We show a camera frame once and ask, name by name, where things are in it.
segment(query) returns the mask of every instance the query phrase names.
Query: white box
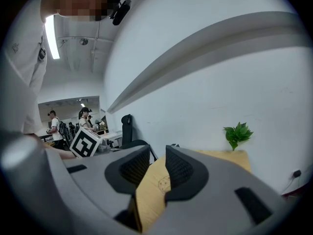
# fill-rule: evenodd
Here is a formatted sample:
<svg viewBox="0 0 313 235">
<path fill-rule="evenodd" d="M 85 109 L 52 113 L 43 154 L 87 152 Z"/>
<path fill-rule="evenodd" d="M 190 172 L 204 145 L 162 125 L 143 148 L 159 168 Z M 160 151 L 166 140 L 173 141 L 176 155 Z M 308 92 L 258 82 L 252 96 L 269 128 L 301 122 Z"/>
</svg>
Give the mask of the white box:
<svg viewBox="0 0 313 235">
<path fill-rule="evenodd" d="M 80 127 L 69 149 L 79 158 L 92 157 L 101 143 L 98 134 Z"/>
</svg>

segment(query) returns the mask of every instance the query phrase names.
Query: white wall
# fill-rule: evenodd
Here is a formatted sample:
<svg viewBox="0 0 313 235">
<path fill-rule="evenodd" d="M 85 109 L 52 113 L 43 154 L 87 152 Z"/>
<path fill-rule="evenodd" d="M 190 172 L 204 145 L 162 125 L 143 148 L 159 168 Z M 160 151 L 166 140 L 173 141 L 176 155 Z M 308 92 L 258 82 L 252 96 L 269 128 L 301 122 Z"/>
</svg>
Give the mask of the white wall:
<svg viewBox="0 0 313 235">
<path fill-rule="evenodd" d="M 113 46 L 104 72 L 103 107 L 110 108 L 153 61 L 191 34 L 262 11 L 293 12 L 282 0 L 142 0 L 123 22 Z M 287 192 L 298 188 L 308 181 L 313 167 L 312 50 L 301 44 L 271 48 L 276 40 L 276 36 L 242 40 L 199 54 L 159 75 L 142 89 L 143 96 L 106 112 L 108 125 L 121 129 L 120 119 L 132 114 L 135 135 L 160 157 L 172 143 L 230 150 L 223 127 L 247 122 L 254 135 L 238 149 L 248 152 L 253 174 L 282 193 L 292 172 L 301 169 L 300 181 L 295 180 Z M 268 50 L 224 58 L 264 43 Z"/>
<path fill-rule="evenodd" d="M 100 74 L 90 71 L 69 71 L 64 66 L 48 64 L 38 103 L 66 98 L 99 96 L 103 88 Z"/>
<path fill-rule="evenodd" d="M 96 120 L 101 120 L 100 114 L 99 114 L 99 105 L 88 105 L 90 109 L 92 109 L 92 112 L 90 115 L 92 115 L 91 122 L 92 124 L 95 123 Z M 60 106 L 60 107 L 53 107 L 53 110 L 56 112 L 57 117 L 67 124 L 72 122 L 74 125 L 78 123 L 78 114 L 82 107 L 80 105 L 75 106 Z M 40 109 L 40 118 L 42 121 L 42 128 L 40 131 L 36 133 L 37 136 L 44 136 L 46 135 L 46 130 L 49 127 L 48 123 L 51 122 L 50 117 L 47 115 L 48 112 L 50 112 L 51 109 Z"/>
</svg>

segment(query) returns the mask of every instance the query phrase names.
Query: logo on shirt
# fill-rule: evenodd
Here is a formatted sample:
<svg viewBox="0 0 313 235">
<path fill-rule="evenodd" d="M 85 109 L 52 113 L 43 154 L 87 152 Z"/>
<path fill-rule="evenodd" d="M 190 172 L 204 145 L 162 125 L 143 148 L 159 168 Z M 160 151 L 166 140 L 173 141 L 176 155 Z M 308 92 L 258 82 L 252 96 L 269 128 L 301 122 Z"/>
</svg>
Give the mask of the logo on shirt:
<svg viewBox="0 0 313 235">
<path fill-rule="evenodd" d="M 13 44 L 12 46 L 13 51 L 16 53 L 19 50 L 19 44 Z"/>
<path fill-rule="evenodd" d="M 80 132 L 72 149 L 81 157 L 90 157 L 97 141 L 84 132 Z"/>
</svg>

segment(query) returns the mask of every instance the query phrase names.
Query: ceiling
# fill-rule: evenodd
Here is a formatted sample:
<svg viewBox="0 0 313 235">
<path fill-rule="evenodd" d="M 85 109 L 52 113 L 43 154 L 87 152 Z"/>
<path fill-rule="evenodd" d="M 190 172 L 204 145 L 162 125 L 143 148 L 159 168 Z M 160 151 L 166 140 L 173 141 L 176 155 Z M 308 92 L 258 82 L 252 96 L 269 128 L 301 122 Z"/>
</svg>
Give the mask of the ceiling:
<svg viewBox="0 0 313 235">
<path fill-rule="evenodd" d="M 139 0 L 131 1 L 133 8 Z M 54 60 L 49 50 L 47 69 L 62 66 L 70 71 L 102 73 L 121 25 L 114 26 L 108 17 L 100 22 L 75 22 L 56 15 L 55 30 L 60 59 Z M 82 38 L 88 40 L 84 46 L 79 43 Z M 45 42 L 46 49 L 49 49 L 47 40 Z"/>
<path fill-rule="evenodd" d="M 38 104 L 39 110 L 47 109 L 51 110 L 55 107 L 61 106 L 75 106 L 83 103 L 86 107 L 89 105 L 98 105 L 99 104 L 99 97 L 98 96 L 89 96 L 89 97 L 81 97 L 81 98 L 70 98 L 70 99 L 63 99 L 53 102 L 46 102 Z"/>
</svg>

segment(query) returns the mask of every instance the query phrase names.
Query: office room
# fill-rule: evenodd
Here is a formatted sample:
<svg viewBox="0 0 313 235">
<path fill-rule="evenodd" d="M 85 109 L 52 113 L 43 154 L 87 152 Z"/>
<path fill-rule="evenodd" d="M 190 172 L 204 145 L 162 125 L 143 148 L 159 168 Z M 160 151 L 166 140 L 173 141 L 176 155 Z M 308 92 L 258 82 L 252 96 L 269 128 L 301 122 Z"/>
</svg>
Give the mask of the office room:
<svg viewBox="0 0 313 235">
<path fill-rule="evenodd" d="M 0 57 L 0 165 L 27 230 L 291 228 L 313 173 L 291 1 L 25 0 Z"/>
</svg>

